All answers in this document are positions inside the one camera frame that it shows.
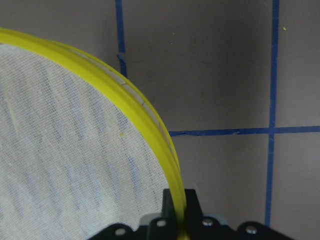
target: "black bracket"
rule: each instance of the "black bracket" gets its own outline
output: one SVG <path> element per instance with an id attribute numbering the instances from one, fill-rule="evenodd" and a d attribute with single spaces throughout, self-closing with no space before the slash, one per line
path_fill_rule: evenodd
<path id="1" fill-rule="evenodd" d="M 187 208 L 185 226 L 190 240 L 293 240 L 258 222 L 248 221 L 237 230 L 221 224 L 211 216 L 203 215 L 196 191 L 186 189 Z M 116 223 L 103 229 L 89 240 L 176 240 L 177 223 L 169 189 L 163 191 L 162 211 L 159 217 L 141 225 L 137 231 Z"/>

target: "yellow plastic rim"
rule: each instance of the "yellow plastic rim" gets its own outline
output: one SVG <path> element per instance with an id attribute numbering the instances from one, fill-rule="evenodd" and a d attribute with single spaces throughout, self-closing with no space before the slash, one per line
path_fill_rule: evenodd
<path id="1" fill-rule="evenodd" d="M 4 28 L 0 28 L 0 44 L 25 49 L 68 69 L 97 89 L 126 115 L 148 143 L 163 169 L 172 195 L 179 226 L 179 239 L 182 238 L 185 235 L 183 225 L 187 203 L 177 153 L 167 128 L 146 97 L 115 69 L 74 47 Z M 163 132 L 132 94 L 105 71 L 76 52 L 108 68 L 134 89 L 156 116 Z"/>

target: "blue tape line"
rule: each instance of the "blue tape line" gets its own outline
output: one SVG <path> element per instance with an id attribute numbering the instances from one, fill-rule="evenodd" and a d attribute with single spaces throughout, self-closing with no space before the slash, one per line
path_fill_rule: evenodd
<path id="1" fill-rule="evenodd" d="M 125 28 L 124 28 L 124 16 L 122 8 L 122 0 L 115 0 L 115 14 L 116 14 L 116 27 L 118 34 L 118 49 L 120 54 L 126 53 L 125 44 Z M 117 57 L 120 62 L 120 72 L 123 76 L 127 77 L 127 64 L 125 59 L 118 54 Z"/>
<path id="2" fill-rule="evenodd" d="M 320 126 L 290 126 L 290 127 L 261 127 L 261 128 L 234 128 L 216 130 L 190 130 L 169 131 L 171 137 L 189 136 L 223 136 L 223 135 L 250 135 L 250 134 L 296 134 L 296 133 L 318 133 Z"/>
<path id="3" fill-rule="evenodd" d="M 192 131 L 169 131 L 171 137 L 190 136 L 222 136 L 222 135 L 248 135 L 248 134 L 268 134 L 269 128 L 235 128 L 217 130 L 192 130 Z"/>
<path id="4" fill-rule="evenodd" d="M 127 74 L 127 64 L 123 56 L 120 54 L 117 55 L 119 61 L 120 61 L 120 73 L 125 76 L 126 78 L 128 77 Z"/>
<path id="5" fill-rule="evenodd" d="M 269 134 L 268 162 L 266 174 L 266 196 L 264 224 L 269 227 L 271 221 L 272 188 L 274 174 L 275 126 L 277 103 L 277 71 L 278 71 L 278 29 L 279 29 L 279 0 L 272 1 L 272 37 L 271 37 L 271 76 L 270 76 L 270 114 L 269 127 L 273 130 Z"/>
<path id="6" fill-rule="evenodd" d="M 118 32 L 119 53 L 126 53 L 122 0 L 115 0 L 115 14 L 116 14 L 116 27 Z"/>
<path id="7" fill-rule="evenodd" d="M 320 132 L 320 126 L 292 126 L 277 127 L 275 134 L 296 134 L 296 133 L 317 133 Z"/>

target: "white mesh fabric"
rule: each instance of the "white mesh fabric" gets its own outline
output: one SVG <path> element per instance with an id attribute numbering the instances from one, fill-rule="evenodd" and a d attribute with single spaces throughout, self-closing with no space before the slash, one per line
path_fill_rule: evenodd
<path id="1" fill-rule="evenodd" d="M 168 187 L 108 99 L 67 69 L 0 44 L 0 239 L 84 240 L 136 229 Z"/>

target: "bolt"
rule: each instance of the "bolt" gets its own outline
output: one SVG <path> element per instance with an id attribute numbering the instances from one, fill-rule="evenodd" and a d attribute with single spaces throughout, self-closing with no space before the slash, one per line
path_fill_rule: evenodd
<path id="1" fill-rule="evenodd" d="M 255 226 L 247 226 L 246 228 L 245 228 L 245 231 L 248 233 L 248 234 L 257 234 L 257 232 L 258 232 L 258 229 L 255 227 Z"/>
<path id="2" fill-rule="evenodd" d="M 202 224 L 203 226 L 211 227 L 214 224 L 214 221 L 212 221 L 210 218 L 205 218 L 202 220 Z"/>
<path id="3" fill-rule="evenodd" d="M 114 234 L 116 236 L 123 236 L 125 235 L 126 233 L 126 230 L 124 228 L 118 228 L 117 230 L 115 230 Z"/>
<path id="4" fill-rule="evenodd" d="M 156 222 L 157 227 L 161 228 L 164 227 L 165 225 L 167 225 L 165 220 L 159 220 Z"/>

